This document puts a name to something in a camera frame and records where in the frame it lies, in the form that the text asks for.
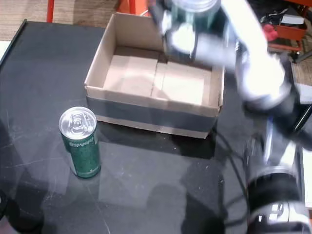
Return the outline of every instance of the orange chair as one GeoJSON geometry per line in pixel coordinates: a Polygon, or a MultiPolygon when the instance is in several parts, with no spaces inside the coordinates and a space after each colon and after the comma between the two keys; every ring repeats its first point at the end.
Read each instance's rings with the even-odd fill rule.
{"type": "Polygon", "coordinates": [[[121,0],[118,12],[142,15],[147,12],[147,0],[121,0]]]}

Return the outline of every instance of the black table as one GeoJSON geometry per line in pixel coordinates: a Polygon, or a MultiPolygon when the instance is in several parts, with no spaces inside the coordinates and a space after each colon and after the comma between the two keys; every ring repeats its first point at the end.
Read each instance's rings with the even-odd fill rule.
{"type": "Polygon", "coordinates": [[[216,137],[99,122],[101,172],[92,179],[70,172],[59,117],[86,106],[83,82],[103,31],[24,26],[0,71],[0,188],[34,219],[44,213],[44,234],[244,233],[240,157],[254,128],[233,77],[226,76],[216,137]]]}

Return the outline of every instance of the floor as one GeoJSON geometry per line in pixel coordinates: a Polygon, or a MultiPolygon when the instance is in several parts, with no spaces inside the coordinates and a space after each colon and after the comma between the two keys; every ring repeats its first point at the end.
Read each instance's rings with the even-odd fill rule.
{"type": "MultiPolygon", "coordinates": [[[[312,50],[312,25],[308,20],[306,20],[306,25],[308,30],[302,40],[303,51],[301,53],[312,50]]],[[[292,64],[292,71],[298,83],[312,85],[312,57],[307,58],[299,64],[292,64]]]]}
{"type": "MultiPolygon", "coordinates": [[[[24,19],[46,21],[48,0],[0,0],[0,40],[11,40],[24,19]]],[[[55,0],[53,22],[105,27],[118,0],[55,0]]]]}

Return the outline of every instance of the red object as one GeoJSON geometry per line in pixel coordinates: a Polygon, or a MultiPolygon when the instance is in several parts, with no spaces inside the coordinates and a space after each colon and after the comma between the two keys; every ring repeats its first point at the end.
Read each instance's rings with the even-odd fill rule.
{"type": "MultiPolygon", "coordinates": [[[[298,5],[297,11],[302,17],[306,16],[309,6],[312,6],[311,0],[286,0],[286,1],[300,4],[298,5]]],[[[277,32],[279,38],[295,40],[297,41],[298,46],[288,46],[288,45],[282,45],[282,44],[276,44],[276,43],[269,43],[270,47],[277,48],[277,49],[291,50],[291,51],[300,51],[302,49],[301,40],[305,36],[306,30],[307,30],[307,26],[305,23],[302,24],[299,28],[275,25],[274,29],[277,32]]]]}
{"type": "Polygon", "coordinates": [[[148,9],[146,0],[120,0],[118,12],[141,15],[148,9]]]}
{"type": "Polygon", "coordinates": [[[54,11],[54,0],[48,0],[47,23],[52,23],[54,11]]]}
{"type": "Polygon", "coordinates": [[[278,33],[274,30],[274,27],[272,25],[264,25],[263,31],[268,41],[272,41],[278,38],[278,33]]]}

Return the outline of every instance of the box flap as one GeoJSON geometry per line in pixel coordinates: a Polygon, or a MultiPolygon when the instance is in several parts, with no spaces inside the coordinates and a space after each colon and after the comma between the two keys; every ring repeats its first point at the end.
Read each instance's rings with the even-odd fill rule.
{"type": "Polygon", "coordinates": [[[220,102],[223,102],[223,75],[222,69],[213,68],[211,72],[210,93],[208,99],[208,105],[213,108],[219,108],[220,102]]]}
{"type": "Polygon", "coordinates": [[[162,91],[167,99],[201,105],[204,84],[209,87],[210,71],[168,62],[162,91]]]}
{"type": "Polygon", "coordinates": [[[158,56],[155,51],[117,47],[103,88],[150,97],[158,56]]]}
{"type": "Polygon", "coordinates": [[[223,106],[223,94],[224,94],[224,77],[225,77],[225,68],[223,67],[219,72],[220,83],[220,94],[219,94],[219,107],[223,106]]]}
{"type": "Polygon", "coordinates": [[[115,17],[109,20],[89,68],[85,86],[102,87],[116,46],[115,17]]]}
{"type": "Polygon", "coordinates": [[[163,85],[166,71],[167,71],[167,61],[165,59],[165,56],[163,54],[160,54],[157,67],[156,67],[154,85],[153,85],[153,90],[152,90],[152,98],[166,99],[166,96],[163,95],[163,91],[162,91],[162,85],[163,85]]]}
{"type": "Polygon", "coordinates": [[[162,38],[152,18],[116,13],[116,36],[120,46],[163,51],[162,38]]]}

